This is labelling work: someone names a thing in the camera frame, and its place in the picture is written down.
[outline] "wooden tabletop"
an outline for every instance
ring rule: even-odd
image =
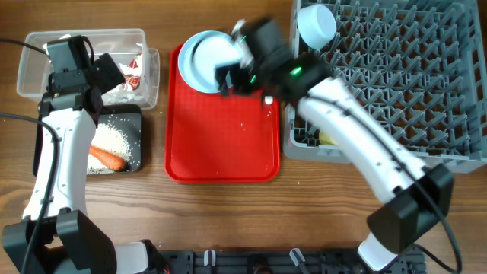
[[[487,7],[482,1],[485,17]],[[282,156],[270,183],[186,185],[164,172],[169,55],[202,30],[229,28],[240,18],[272,15],[285,36],[291,0],[164,0],[0,2],[0,34],[24,40],[32,31],[139,27],[161,54],[158,104],[143,112],[144,167],[135,174],[89,177],[88,214],[115,243],[151,239],[165,250],[288,250],[356,247],[365,219],[380,203],[352,165],[294,161]],[[0,111],[37,117],[37,105],[16,94],[22,48],[0,45]],[[33,190],[36,126],[0,119],[0,226],[21,220]],[[455,175],[448,220],[465,273],[487,272],[487,168]],[[454,265],[440,225],[420,241]],[[429,263],[430,272],[442,272]],[[0,249],[0,272],[15,272]]]

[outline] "dish rack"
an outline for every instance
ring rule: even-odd
[[[321,50],[299,36],[301,8],[325,5],[335,38]],[[475,0],[296,0],[291,47],[311,52],[345,79],[362,106],[427,164],[469,173],[487,164],[487,74]],[[286,107],[284,153],[350,163],[339,146]]]

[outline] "white cup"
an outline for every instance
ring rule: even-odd
[[[298,12],[299,34],[313,49],[322,49],[336,33],[333,13],[325,5],[311,5]]]

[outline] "transparent container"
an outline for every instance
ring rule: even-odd
[[[140,85],[134,91],[110,91],[103,96],[106,105],[138,104],[143,110],[150,110],[158,102],[160,60],[156,49],[149,49],[145,33],[141,29],[114,30],[61,30],[29,33],[25,43],[42,48],[49,41],[69,34],[84,35],[93,46],[95,59],[109,53],[119,66],[128,65],[138,53],[142,53],[142,74]],[[24,48],[18,69],[17,93],[22,97],[39,102],[46,92],[47,78],[53,71],[49,60],[42,54]]]

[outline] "orange carrot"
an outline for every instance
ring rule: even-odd
[[[90,154],[115,172],[124,171],[126,168],[126,163],[122,158],[106,152],[103,149],[96,148],[93,145],[90,147]]]

